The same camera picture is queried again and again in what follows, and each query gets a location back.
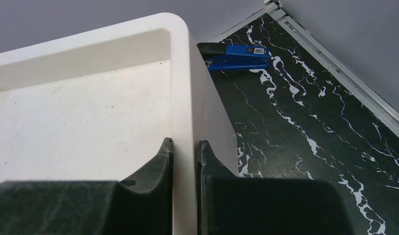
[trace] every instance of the white plastic bin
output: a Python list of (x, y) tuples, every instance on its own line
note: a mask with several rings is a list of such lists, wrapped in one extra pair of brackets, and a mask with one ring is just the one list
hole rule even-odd
[(185, 22), (161, 13), (0, 54), (0, 182), (121, 180), (174, 141), (174, 234), (195, 234), (195, 154), (236, 136)]

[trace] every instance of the black marble tabletop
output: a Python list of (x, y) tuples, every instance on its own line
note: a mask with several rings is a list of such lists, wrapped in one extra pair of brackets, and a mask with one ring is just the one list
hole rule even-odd
[(269, 15), (223, 42), (266, 46), (272, 60), (267, 70), (211, 73), (238, 136), (240, 175), (330, 182), (355, 234), (399, 234), (399, 138)]

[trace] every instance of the gray wall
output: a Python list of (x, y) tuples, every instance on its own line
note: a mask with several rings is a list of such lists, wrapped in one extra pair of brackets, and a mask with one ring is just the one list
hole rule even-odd
[(203, 42), (263, 7), (263, 0), (0, 0), (0, 53), (160, 12), (179, 15)]
[(281, 0), (341, 63), (399, 111), (399, 0)]

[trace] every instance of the stapler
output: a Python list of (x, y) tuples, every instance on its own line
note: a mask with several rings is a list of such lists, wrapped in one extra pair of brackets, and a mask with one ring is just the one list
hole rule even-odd
[(209, 71), (265, 70), (270, 58), (267, 47), (198, 43)]

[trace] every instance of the white container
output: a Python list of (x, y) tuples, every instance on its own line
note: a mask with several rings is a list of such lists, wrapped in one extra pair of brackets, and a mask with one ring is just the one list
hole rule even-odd
[(121, 180), (174, 141), (174, 234), (197, 227), (195, 154), (236, 136), (185, 22), (161, 13), (0, 54), (0, 182)]

